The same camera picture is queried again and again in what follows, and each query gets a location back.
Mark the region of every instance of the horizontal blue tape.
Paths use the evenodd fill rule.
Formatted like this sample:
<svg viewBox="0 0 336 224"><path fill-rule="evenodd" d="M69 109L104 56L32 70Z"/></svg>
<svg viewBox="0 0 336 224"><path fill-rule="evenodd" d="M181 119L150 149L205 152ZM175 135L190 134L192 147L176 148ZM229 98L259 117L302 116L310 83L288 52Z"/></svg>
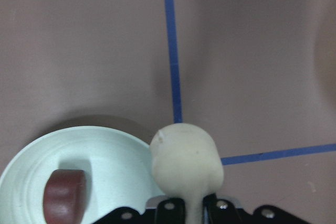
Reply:
<svg viewBox="0 0 336 224"><path fill-rule="evenodd" d="M181 102L181 88L180 88L180 72L178 63L179 55L177 52L174 0L164 0L164 4L166 12L174 123L182 123L182 102Z"/></svg>
<svg viewBox="0 0 336 224"><path fill-rule="evenodd" d="M323 152L334 152L336 151L336 144L326 144L326 145L317 145L304 148L295 148L283 151L274 151L274 152L264 152L258 154L250 154L243 156L233 156L233 157L223 157L221 158L223 165L235 165L242 163L250 163L257 161L266 161L271 159L285 158L285 157L294 157L308 154L316 154Z"/></svg>

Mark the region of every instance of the blue tape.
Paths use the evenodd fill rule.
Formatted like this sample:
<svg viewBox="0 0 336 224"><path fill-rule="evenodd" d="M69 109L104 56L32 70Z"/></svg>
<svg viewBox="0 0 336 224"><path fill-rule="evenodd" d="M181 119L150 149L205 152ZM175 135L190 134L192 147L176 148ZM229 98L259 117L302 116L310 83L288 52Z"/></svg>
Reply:
<svg viewBox="0 0 336 224"><path fill-rule="evenodd" d="M164 0L164 3L166 12L174 123L182 123L180 72L178 63L179 55L177 53L177 35L175 24L174 0Z"/></svg>
<svg viewBox="0 0 336 224"><path fill-rule="evenodd" d="M250 162L265 161L271 159L294 157L294 156L316 154L323 152L334 152L334 151L336 151L336 144L326 144L304 148L289 149L283 151L265 152L265 153L234 156L234 157L223 157L221 160L223 165L235 165L242 163L250 163Z"/></svg>

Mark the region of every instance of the metal screw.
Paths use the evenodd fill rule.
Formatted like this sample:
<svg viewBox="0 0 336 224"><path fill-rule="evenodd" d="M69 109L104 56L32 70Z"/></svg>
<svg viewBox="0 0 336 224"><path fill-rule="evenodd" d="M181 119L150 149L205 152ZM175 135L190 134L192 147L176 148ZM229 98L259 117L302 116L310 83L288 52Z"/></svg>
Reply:
<svg viewBox="0 0 336 224"><path fill-rule="evenodd" d="M175 205L171 202L167 202L166 204L164 204L164 208L167 210L173 210L175 208Z"/></svg>
<svg viewBox="0 0 336 224"><path fill-rule="evenodd" d="M121 215L121 219L123 220L129 220L133 217L133 214L131 212L124 212L122 215Z"/></svg>
<svg viewBox="0 0 336 224"><path fill-rule="evenodd" d="M268 219L273 219L275 216L275 213L272 210L265 208L261 211L261 215L263 215L264 217Z"/></svg>
<svg viewBox="0 0 336 224"><path fill-rule="evenodd" d="M219 200L219 201L217 201L216 206L217 206L218 208L220 208L220 209L226 209L226 208L229 207L228 203L227 203L226 201L224 201L224 200Z"/></svg>

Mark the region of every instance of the white mushroom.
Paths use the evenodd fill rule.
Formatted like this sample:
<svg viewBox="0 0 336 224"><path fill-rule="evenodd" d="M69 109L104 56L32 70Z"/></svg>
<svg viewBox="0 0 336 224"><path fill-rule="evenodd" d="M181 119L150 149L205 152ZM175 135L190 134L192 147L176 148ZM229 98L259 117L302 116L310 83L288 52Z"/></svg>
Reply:
<svg viewBox="0 0 336 224"><path fill-rule="evenodd" d="M211 136L195 125L166 126L154 136L152 174L169 197L182 198L186 224L202 223L202 200L219 190L224 170Z"/></svg>

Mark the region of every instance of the blue line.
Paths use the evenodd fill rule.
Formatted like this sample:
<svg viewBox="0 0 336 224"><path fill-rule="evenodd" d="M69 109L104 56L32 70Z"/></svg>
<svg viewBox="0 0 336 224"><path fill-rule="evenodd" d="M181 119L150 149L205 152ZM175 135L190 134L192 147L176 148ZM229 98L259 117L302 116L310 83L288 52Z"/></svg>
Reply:
<svg viewBox="0 0 336 224"><path fill-rule="evenodd" d="M177 35L175 24L174 0L164 0L169 48L170 75L173 96L174 123L182 123L182 104L179 73L179 55L177 53Z"/></svg>
<svg viewBox="0 0 336 224"><path fill-rule="evenodd" d="M235 165L242 163L250 163L250 162L265 161L271 159L294 157L294 156L316 154L323 152L334 152L334 151L336 151L336 144L326 144L304 148L289 149L283 151L265 152L265 153L234 156L234 157L223 157L221 158L221 160L223 165Z"/></svg>

